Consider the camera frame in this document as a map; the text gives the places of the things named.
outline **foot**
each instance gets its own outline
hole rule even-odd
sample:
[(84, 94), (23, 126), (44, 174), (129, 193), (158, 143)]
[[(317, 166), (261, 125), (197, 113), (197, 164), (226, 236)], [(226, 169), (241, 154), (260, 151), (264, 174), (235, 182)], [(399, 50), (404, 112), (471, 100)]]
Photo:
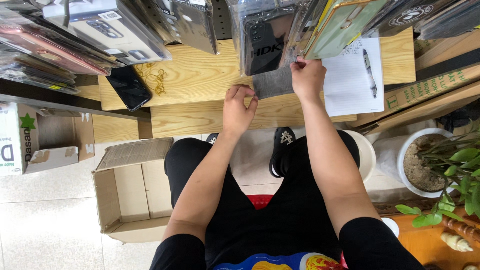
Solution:
[(214, 144), (217, 138), (218, 138), (218, 133), (212, 133), (207, 137), (206, 142), (210, 144)]
[(270, 158), (270, 165), (269, 165), (270, 174), (272, 176), (276, 178), (281, 178), (281, 176), (279, 176), (273, 168), (273, 157), (282, 148), (291, 144), (293, 141), (295, 141), (295, 134), (293, 133), (293, 130), (291, 128), (285, 126), (285, 127), (279, 127), (275, 130), (275, 136), (273, 138), (273, 153), (272, 153), (272, 157)]

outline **lined paper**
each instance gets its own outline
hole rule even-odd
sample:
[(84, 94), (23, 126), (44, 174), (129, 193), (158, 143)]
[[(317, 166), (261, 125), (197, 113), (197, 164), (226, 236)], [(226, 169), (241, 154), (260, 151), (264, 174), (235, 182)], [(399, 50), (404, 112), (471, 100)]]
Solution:
[[(377, 98), (373, 97), (363, 49), (367, 50), (373, 79), (377, 85)], [(378, 112), (384, 110), (384, 81), (380, 39), (359, 37), (343, 52), (322, 59), (327, 68), (324, 83), (325, 109), (329, 116)]]

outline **gray cloth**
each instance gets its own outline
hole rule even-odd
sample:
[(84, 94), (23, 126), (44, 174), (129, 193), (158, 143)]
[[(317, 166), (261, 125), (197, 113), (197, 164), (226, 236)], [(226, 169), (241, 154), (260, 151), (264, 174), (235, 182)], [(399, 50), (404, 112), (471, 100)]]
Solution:
[(253, 89), (258, 99), (293, 93), (290, 67), (254, 75)]

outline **white bucket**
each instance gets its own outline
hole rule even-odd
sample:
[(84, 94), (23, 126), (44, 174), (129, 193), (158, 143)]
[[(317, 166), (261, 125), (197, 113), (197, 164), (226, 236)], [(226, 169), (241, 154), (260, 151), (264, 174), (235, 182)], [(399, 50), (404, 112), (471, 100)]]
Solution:
[(348, 133), (357, 143), (357, 147), (359, 148), (360, 153), (360, 175), (363, 182), (366, 182), (373, 174), (375, 170), (375, 150), (373, 150), (372, 144), (363, 136), (362, 134), (351, 131), (351, 130), (344, 130)]
[[(397, 179), (399, 182), (407, 186), (410, 191), (417, 195), (427, 198), (435, 198), (439, 197), (442, 192), (426, 192), (417, 189), (416, 187), (412, 186), (410, 181), (408, 181), (403, 170), (403, 158), (405, 157), (407, 148), (416, 138), (426, 134), (440, 134), (447, 138), (453, 136), (453, 134), (441, 128), (425, 128), (415, 132), (412, 135), (380, 139), (373, 143), (373, 149), (375, 149), (377, 157), (378, 170), (392, 178)], [(452, 191), (453, 188), (447, 188), (448, 193)]]

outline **hand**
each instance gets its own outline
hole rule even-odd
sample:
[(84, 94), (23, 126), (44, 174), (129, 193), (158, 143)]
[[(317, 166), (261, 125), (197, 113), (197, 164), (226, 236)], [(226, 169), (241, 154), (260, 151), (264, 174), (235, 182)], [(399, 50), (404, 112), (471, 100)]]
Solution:
[(258, 97), (253, 97), (250, 105), (245, 107), (245, 95), (255, 92), (248, 85), (234, 85), (225, 94), (223, 102), (223, 132), (236, 138), (247, 131), (257, 111)]
[(322, 60), (304, 60), (298, 57), (297, 61), (290, 64), (293, 91), (301, 103), (320, 101), (320, 91), (324, 88), (325, 73), (327, 72), (322, 65)]

